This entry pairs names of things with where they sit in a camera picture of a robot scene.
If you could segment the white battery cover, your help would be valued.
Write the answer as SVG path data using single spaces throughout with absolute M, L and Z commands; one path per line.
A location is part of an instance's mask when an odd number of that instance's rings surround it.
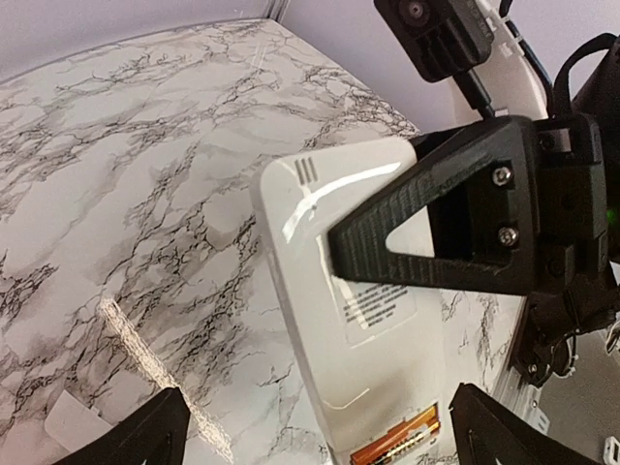
M 44 421 L 44 430 L 62 448 L 75 452 L 108 433 L 111 426 L 63 390 Z

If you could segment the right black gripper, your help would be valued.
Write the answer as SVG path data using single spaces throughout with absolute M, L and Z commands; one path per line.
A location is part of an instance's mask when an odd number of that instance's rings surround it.
M 536 277 L 535 161 L 540 219 Z M 327 233 L 334 274 L 354 282 L 527 295 L 534 310 L 615 310 L 617 178 L 587 114 L 486 119 L 412 139 L 422 156 Z M 434 253 L 388 249 L 428 213 Z

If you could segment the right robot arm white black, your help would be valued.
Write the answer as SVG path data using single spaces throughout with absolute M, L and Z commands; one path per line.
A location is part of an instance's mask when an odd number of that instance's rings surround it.
M 619 299 L 619 39 L 576 50 L 550 118 L 411 139 L 417 163 L 327 234 L 343 279 L 609 309 Z

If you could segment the orange AAA battery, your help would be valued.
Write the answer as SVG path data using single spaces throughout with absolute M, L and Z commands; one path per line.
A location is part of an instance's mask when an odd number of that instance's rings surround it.
M 420 445 L 432 442 L 441 431 L 439 406 L 431 405 L 414 418 L 393 426 L 384 436 L 350 455 L 352 465 L 389 464 Z

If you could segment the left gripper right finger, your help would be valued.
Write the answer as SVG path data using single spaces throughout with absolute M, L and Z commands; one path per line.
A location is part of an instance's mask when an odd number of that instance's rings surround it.
M 449 405 L 461 465 L 587 465 L 594 461 L 535 430 L 473 384 Z

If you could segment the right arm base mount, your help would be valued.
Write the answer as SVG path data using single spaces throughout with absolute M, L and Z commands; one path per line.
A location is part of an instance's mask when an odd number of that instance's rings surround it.
M 553 374 L 566 375 L 576 358 L 569 343 L 579 335 L 612 325 L 618 312 L 618 288 L 528 295 L 511 367 L 536 388 Z

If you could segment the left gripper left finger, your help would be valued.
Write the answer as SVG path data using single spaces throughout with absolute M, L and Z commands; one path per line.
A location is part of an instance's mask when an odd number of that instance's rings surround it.
M 190 410 L 178 387 L 167 387 L 91 444 L 57 465 L 181 465 Z

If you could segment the white remote control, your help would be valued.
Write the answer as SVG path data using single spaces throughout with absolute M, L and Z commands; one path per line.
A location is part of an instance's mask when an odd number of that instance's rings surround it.
M 301 378 L 337 464 L 435 403 L 439 435 L 389 464 L 417 463 L 443 433 L 439 293 L 339 278 L 327 241 L 332 226 L 415 160 L 405 139 L 377 139 L 271 161 L 250 187 Z

